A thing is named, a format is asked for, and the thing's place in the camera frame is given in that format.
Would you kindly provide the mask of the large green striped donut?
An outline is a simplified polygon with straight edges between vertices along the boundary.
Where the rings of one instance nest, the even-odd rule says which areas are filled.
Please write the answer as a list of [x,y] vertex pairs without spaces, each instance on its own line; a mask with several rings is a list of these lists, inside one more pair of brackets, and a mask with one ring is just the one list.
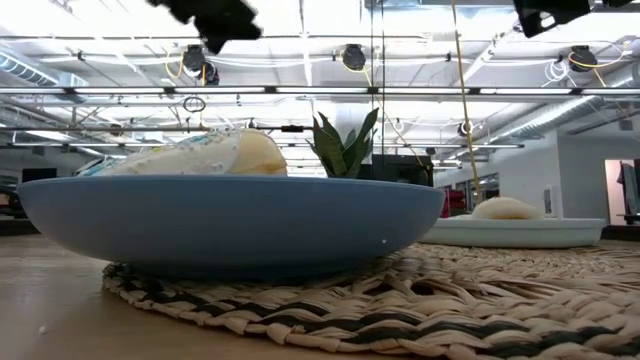
[[489,220],[532,220],[543,218],[544,213],[517,199],[494,197],[477,205],[471,217]]

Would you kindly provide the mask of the black boom stand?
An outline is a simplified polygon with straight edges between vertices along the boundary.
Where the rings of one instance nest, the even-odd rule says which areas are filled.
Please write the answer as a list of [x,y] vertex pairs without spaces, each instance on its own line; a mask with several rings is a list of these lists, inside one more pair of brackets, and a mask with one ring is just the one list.
[[285,133],[302,133],[304,131],[311,131],[313,129],[312,126],[302,126],[302,125],[280,125],[280,126],[261,126],[258,125],[253,119],[251,119],[247,126],[251,129],[273,132],[273,131],[281,131]]

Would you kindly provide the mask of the dark hanging garment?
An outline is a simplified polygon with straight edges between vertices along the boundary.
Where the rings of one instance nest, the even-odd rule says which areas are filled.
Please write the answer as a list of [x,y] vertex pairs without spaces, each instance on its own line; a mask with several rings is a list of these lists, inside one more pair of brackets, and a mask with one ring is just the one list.
[[622,185],[625,214],[636,216],[640,214],[640,190],[636,178],[635,167],[631,163],[619,162],[620,171],[617,182]]

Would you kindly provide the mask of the black monitor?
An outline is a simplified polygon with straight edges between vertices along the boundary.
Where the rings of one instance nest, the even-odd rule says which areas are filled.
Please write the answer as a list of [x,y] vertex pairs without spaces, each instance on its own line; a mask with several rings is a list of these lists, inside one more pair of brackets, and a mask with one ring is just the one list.
[[58,171],[56,168],[24,168],[21,174],[21,182],[56,178]]

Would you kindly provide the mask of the pale blue plate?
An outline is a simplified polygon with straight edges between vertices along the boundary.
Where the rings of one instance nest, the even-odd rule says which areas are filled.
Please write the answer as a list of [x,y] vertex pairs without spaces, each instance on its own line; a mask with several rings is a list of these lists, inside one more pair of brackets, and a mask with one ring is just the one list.
[[602,219],[489,220],[438,219],[420,243],[481,247],[562,249],[596,244],[606,221]]

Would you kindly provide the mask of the green snake plant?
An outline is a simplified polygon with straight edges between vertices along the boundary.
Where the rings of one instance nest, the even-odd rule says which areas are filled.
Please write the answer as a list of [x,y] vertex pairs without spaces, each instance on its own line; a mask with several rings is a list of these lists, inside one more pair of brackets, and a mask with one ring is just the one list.
[[313,118],[313,142],[309,143],[329,177],[356,178],[362,162],[374,147],[374,126],[378,120],[379,109],[371,110],[364,118],[358,131],[352,129],[342,140],[336,128],[321,112],[321,122]]

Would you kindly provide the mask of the red stacked seats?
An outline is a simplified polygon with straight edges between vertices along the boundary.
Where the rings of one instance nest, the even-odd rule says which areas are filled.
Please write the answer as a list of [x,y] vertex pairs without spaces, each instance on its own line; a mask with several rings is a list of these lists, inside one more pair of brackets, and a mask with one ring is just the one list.
[[466,194],[461,190],[445,189],[445,200],[441,218],[449,218],[467,213]]

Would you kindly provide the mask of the white ceiling air duct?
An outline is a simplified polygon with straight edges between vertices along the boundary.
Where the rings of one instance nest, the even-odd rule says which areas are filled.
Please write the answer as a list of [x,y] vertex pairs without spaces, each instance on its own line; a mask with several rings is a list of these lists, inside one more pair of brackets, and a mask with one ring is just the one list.
[[39,87],[87,87],[88,81],[74,73],[37,65],[25,57],[0,51],[0,71]]

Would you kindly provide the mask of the silver ventilation duct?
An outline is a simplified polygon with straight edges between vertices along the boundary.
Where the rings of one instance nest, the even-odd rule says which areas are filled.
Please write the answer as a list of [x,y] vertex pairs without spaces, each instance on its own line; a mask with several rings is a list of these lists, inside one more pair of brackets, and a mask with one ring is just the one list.
[[523,117],[511,122],[495,133],[490,141],[501,141],[503,138],[525,137],[553,130],[575,119],[596,113],[612,100],[601,96],[586,96],[563,103],[543,106]]

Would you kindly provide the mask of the long ceiling light strip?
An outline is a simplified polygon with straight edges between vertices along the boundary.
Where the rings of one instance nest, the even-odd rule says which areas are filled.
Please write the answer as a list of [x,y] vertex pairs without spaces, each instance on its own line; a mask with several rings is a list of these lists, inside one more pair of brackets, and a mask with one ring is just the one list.
[[497,96],[640,96],[640,88],[454,88],[454,87],[0,87],[1,95],[211,95],[211,94],[319,94],[319,95],[497,95]]

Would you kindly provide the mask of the long grey ceiling rail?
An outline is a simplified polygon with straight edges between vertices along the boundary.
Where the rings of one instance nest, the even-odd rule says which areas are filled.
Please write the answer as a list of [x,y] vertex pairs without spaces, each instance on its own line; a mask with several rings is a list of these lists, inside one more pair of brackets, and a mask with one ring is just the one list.
[[48,131],[48,132],[207,132],[213,131],[207,127],[10,127],[0,126],[0,132],[28,132],[28,131]]

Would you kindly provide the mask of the dark blue shallow bowl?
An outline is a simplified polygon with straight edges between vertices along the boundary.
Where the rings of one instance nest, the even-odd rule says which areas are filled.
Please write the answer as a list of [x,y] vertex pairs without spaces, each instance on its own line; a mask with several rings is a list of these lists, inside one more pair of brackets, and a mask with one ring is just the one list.
[[442,191],[340,178],[78,176],[24,183],[29,220],[60,246],[148,273],[301,278],[404,249],[434,226]]

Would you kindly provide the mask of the round woven straw mat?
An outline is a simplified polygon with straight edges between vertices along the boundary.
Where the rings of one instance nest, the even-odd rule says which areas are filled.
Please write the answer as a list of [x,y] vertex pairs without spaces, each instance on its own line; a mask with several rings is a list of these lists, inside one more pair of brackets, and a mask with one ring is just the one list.
[[178,280],[111,263],[104,288],[202,327],[427,360],[640,360],[640,248],[419,244],[295,285]]

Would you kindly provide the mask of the large white blue sprinkled donut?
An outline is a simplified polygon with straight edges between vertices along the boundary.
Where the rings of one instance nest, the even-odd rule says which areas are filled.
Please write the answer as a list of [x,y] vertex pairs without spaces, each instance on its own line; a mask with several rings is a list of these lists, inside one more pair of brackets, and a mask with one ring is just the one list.
[[123,159],[86,165],[81,176],[283,175],[287,163],[275,141],[255,129],[215,130]]

